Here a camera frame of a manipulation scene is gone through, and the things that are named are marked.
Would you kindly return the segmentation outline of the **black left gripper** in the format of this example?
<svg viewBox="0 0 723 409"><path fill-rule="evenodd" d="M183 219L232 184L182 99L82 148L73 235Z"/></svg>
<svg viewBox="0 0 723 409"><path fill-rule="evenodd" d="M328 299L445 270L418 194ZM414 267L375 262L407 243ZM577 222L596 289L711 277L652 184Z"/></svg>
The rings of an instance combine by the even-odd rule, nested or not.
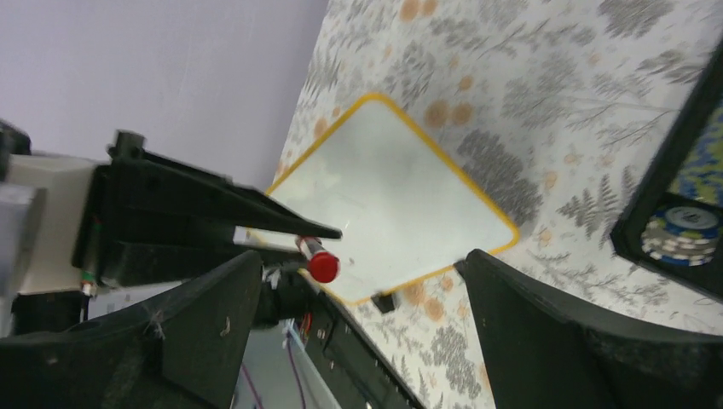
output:
<svg viewBox="0 0 723 409"><path fill-rule="evenodd" d="M21 293L79 290L89 296L92 262L107 228L107 282L158 283L201 275L247 250L263 261L300 261L284 247L237 245L239 227L339 239L253 187L151 153L121 130L110 164L33 153L27 133L1 123L1 314ZM107 173L107 208L91 184Z"/></svg>

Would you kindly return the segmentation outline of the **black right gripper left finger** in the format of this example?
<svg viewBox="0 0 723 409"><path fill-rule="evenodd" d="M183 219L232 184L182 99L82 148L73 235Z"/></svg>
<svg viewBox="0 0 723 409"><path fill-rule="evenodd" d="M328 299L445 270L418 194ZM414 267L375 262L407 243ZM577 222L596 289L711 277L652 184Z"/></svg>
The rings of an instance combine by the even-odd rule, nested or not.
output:
<svg viewBox="0 0 723 409"><path fill-rule="evenodd" d="M262 284L248 251L62 332L1 341L4 408L228 408Z"/></svg>

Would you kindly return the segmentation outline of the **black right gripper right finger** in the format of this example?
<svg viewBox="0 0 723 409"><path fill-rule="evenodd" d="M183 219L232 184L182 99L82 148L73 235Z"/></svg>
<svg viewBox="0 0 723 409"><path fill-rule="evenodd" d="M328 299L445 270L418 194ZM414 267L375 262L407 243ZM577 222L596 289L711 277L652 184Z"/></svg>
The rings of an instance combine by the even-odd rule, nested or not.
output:
<svg viewBox="0 0 723 409"><path fill-rule="evenodd" d="M455 268L497 407L721 407L721 337L602 308L484 251Z"/></svg>

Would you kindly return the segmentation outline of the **red capped whiteboard marker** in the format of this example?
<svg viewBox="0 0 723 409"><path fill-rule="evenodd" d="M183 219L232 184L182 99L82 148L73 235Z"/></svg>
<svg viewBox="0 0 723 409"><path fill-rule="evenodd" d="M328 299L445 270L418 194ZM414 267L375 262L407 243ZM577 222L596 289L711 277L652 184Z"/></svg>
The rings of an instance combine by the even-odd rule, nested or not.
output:
<svg viewBox="0 0 723 409"><path fill-rule="evenodd" d="M298 236L295 243L300 253L307 259L306 269L315 281L328 284L338 277L339 259L328 251L318 238Z"/></svg>

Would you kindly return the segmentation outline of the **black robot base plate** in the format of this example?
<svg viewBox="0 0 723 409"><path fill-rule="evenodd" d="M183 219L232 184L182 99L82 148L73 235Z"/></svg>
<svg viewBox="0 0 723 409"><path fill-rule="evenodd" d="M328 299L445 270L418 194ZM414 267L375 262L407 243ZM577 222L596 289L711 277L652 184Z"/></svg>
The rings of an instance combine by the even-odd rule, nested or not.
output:
<svg viewBox="0 0 723 409"><path fill-rule="evenodd" d="M343 408L423 408L424 403L346 309L302 281L306 354Z"/></svg>

